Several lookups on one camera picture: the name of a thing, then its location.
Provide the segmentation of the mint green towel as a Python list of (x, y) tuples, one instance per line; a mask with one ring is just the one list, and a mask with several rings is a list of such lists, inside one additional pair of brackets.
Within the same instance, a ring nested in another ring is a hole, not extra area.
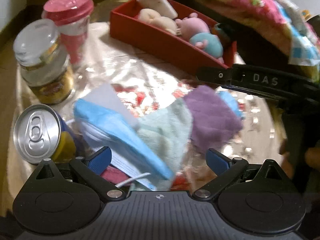
[(137, 134), (173, 172), (169, 179), (148, 176), (156, 190), (167, 191), (182, 166), (193, 129), (193, 116), (183, 98), (139, 118)]

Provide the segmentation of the blue yellow drink can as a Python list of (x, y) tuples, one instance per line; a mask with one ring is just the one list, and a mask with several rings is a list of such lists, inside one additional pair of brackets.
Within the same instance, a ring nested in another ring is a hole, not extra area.
[(76, 138), (61, 116), (44, 104), (26, 108), (14, 126), (14, 145), (20, 156), (31, 164), (50, 158), (66, 163), (77, 152)]

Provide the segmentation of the patchwork blue white blanket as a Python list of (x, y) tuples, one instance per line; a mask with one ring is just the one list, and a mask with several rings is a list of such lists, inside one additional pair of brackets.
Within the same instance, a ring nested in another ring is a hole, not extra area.
[(303, 18), (299, 7), (290, 0), (273, 0), (284, 18), (289, 36), (289, 64), (299, 66), (306, 77), (319, 82), (319, 37)]

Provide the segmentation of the cream plush toy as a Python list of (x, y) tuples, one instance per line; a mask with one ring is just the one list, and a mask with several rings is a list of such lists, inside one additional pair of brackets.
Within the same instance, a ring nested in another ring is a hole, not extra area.
[(176, 22), (168, 17), (161, 16), (153, 9), (145, 8), (140, 10), (137, 20), (162, 29), (172, 35), (177, 35), (178, 27)]

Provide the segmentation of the purple quilted cloth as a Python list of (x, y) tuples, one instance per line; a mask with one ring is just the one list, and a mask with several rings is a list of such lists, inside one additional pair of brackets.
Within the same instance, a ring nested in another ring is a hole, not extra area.
[(241, 118), (208, 86), (198, 86), (183, 100), (193, 117), (191, 141), (201, 153), (221, 150), (243, 128)]

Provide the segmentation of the red storage box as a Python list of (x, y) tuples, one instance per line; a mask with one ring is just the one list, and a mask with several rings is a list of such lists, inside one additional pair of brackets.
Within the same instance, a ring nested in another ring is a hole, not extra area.
[(110, 36), (195, 75), (201, 67), (227, 69), (234, 63), (236, 43), (223, 49), (223, 63), (188, 41), (138, 20), (141, 6), (131, 0), (110, 13)]

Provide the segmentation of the maroon knitted sock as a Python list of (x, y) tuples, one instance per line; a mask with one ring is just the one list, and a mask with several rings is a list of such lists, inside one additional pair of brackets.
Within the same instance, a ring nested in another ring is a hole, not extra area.
[(113, 166), (108, 166), (100, 176), (113, 185), (117, 185), (129, 179), (127, 174)]

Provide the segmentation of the pink lidded plastic cup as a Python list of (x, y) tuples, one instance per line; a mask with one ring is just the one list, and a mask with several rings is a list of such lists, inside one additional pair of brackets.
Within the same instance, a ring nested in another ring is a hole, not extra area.
[(55, 23), (75, 67), (82, 61), (93, 9), (92, 0), (48, 0), (43, 6), (42, 18)]

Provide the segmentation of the white foam block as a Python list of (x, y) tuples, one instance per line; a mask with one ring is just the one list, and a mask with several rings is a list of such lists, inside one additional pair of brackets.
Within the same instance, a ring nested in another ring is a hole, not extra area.
[(161, 16), (165, 16), (170, 19), (176, 19), (178, 17), (178, 13), (168, 0), (137, 0), (137, 2), (141, 7), (153, 9)]

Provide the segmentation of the blue face mask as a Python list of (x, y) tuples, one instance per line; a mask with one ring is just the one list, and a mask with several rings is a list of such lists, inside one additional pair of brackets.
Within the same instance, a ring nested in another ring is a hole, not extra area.
[(138, 120), (108, 83), (93, 89), (73, 105), (73, 114), (84, 140), (94, 150), (111, 149), (111, 164), (151, 191), (174, 173), (136, 133)]

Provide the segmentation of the glass jar gold label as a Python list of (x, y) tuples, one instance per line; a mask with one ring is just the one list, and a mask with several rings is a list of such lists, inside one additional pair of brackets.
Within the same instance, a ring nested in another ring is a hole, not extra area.
[(52, 20), (36, 20), (23, 28), (13, 50), (21, 77), (41, 103), (56, 105), (71, 94), (70, 57)]

